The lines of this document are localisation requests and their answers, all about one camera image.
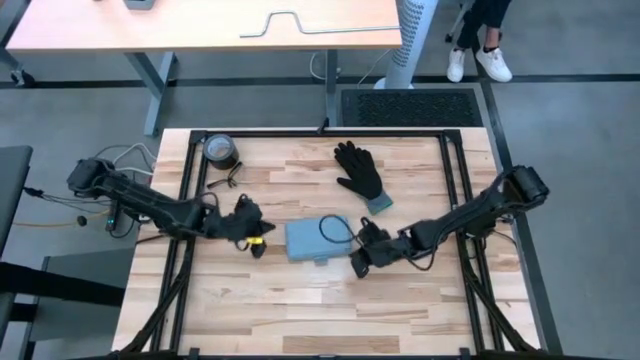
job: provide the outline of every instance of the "roll of tape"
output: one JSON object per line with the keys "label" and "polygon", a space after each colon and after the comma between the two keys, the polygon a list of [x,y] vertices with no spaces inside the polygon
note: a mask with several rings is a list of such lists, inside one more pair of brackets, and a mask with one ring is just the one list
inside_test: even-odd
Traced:
{"label": "roll of tape", "polygon": [[227,135],[213,135],[204,143],[204,156],[214,168],[231,169],[240,159],[238,148]]}

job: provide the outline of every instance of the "wooden table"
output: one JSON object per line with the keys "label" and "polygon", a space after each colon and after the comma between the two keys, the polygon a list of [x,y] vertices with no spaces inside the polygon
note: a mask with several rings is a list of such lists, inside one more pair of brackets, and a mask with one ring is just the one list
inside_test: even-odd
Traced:
{"label": "wooden table", "polygon": [[[32,0],[7,49],[124,52],[153,97],[145,135],[156,119],[176,50],[372,49],[402,45],[400,30],[305,35],[290,15],[273,18],[260,38],[240,34],[262,30],[270,12],[295,11],[305,29],[398,26],[395,0],[156,0],[149,11],[129,10],[122,0]],[[144,52],[167,51],[159,71]],[[327,116],[337,122],[337,52],[327,53]]]}
{"label": "wooden table", "polygon": [[[180,187],[189,132],[165,130],[160,147],[152,187],[173,197]],[[478,194],[496,176],[489,140],[482,128],[465,128],[461,133]],[[451,239],[439,248],[427,273],[399,261],[372,268],[365,279],[358,280],[346,257],[330,259],[327,266],[287,261],[286,222],[336,213],[347,216],[357,231],[358,219],[369,216],[364,203],[335,182],[343,176],[333,159],[333,148],[340,140],[344,139],[236,138],[245,166],[236,177],[237,188],[216,189],[221,210],[231,211],[238,196],[247,193],[260,205],[265,220],[278,227],[266,236],[269,247],[259,260],[227,241],[197,240],[181,354],[190,347],[208,355],[451,355],[461,347],[473,349],[460,263]],[[354,138],[354,142],[371,151],[385,190],[394,200],[392,207],[372,217],[381,228],[395,233],[448,211],[437,140],[379,137]],[[225,172],[209,166],[207,183],[224,176]],[[461,184],[458,188],[462,194]],[[153,230],[146,228],[140,236]],[[507,227],[499,230],[510,234]],[[137,247],[113,349],[131,341],[156,306],[167,249],[167,239]],[[486,256],[499,307],[537,346],[514,244],[491,236]],[[489,344],[486,313],[481,311],[481,316]],[[161,348],[168,347],[171,311],[167,321]]]}

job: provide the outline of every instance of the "black glove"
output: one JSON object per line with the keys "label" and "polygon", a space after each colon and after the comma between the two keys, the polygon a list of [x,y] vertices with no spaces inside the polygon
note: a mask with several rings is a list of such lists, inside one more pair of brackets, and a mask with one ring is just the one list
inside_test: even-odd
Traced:
{"label": "black glove", "polygon": [[338,178],[338,184],[365,198],[372,215],[393,204],[382,188],[382,180],[370,152],[356,148],[351,141],[346,145],[338,144],[334,152],[335,159],[351,178]]}

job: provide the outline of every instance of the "black pants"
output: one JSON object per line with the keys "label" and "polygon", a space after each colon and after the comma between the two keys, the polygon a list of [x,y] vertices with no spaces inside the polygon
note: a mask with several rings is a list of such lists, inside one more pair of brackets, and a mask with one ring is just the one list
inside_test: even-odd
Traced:
{"label": "black pants", "polygon": [[511,0],[476,0],[465,16],[464,26],[458,38],[458,47],[468,49],[482,25],[499,29]]}

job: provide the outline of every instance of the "floor mat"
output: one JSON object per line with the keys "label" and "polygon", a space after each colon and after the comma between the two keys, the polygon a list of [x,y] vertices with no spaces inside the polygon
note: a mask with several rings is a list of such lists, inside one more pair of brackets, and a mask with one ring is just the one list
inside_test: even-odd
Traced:
{"label": "floor mat", "polygon": [[473,89],[343,90],[344,126],[482,127]]}

